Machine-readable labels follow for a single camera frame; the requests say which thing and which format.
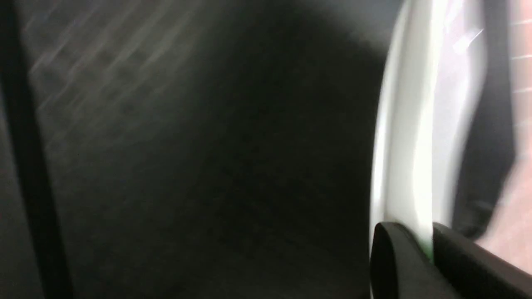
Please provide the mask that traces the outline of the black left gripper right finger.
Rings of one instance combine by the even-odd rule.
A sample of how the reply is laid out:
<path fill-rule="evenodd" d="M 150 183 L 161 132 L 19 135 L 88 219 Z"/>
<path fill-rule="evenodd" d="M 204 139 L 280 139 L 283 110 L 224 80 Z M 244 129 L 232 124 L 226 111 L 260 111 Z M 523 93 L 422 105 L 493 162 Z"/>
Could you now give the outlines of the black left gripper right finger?
<path fill-rule="evenodd" d="M 439 223 L 433 226 L 434 263 L 464 299 L 530 299 L 532 277 Z"/>

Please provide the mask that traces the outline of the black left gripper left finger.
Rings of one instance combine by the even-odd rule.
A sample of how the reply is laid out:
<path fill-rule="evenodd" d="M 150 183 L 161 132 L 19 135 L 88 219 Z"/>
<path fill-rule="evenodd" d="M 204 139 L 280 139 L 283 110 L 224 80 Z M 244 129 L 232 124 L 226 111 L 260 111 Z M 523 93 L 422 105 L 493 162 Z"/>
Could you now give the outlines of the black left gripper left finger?
<path fill-rule="evenodd" d="M 398 223 L 379 223 L 370 258 L 374 299 L 456 299 L 457 292 Z"/>

